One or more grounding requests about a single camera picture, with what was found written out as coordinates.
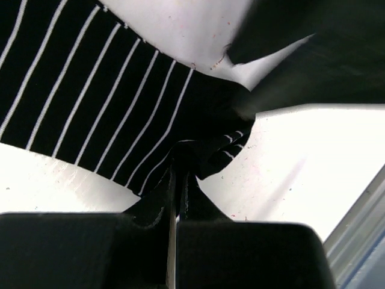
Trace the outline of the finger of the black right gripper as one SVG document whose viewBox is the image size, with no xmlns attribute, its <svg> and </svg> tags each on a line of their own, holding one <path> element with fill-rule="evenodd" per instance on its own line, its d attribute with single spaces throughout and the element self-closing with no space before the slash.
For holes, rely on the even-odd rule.
<svg viewBox="0 0 385 289">
<path fill-rule="evenodd" d="M 384 2 L 253 1 L 227 55 L 234 64 L 298 42 L 249 92 L 241 117 L 304 104 L 384 103 Z"/>
</svg>

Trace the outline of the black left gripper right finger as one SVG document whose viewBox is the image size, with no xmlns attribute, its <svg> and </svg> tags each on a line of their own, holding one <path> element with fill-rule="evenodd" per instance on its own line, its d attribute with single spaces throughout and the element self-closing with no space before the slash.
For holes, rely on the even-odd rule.
<svg viewBox="0 0 385 289">
<path fill-rule="evenodd" d="M 188 173 L 176 226 L 177 288 L 334 288 L 314 230 L 295 223 L 235 222 Z"/>
</svg>

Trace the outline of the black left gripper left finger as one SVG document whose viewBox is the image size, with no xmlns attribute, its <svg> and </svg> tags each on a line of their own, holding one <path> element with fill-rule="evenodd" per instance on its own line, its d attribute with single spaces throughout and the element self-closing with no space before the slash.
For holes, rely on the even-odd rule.
<svg viewBox="0 0 385 289">
<path fill-rule="evenodd" d="M 173 288 L 176 174 L 122 213 L 1 216 L 2 288 Z"/>
</svg>

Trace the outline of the black white-striped sock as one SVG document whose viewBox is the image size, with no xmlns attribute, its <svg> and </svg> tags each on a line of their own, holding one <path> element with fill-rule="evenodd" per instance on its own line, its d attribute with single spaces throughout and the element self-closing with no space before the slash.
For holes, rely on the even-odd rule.
<svg viewBox="0 0 385 289">
<path fill-rule="evenodd" d="M 224 169 L 252 121 L 243 86 L 147 43 L 99 1 L 1 2 L 1 142 L 85 168 L 142 196 L 172 160 Z"/>
</svg>

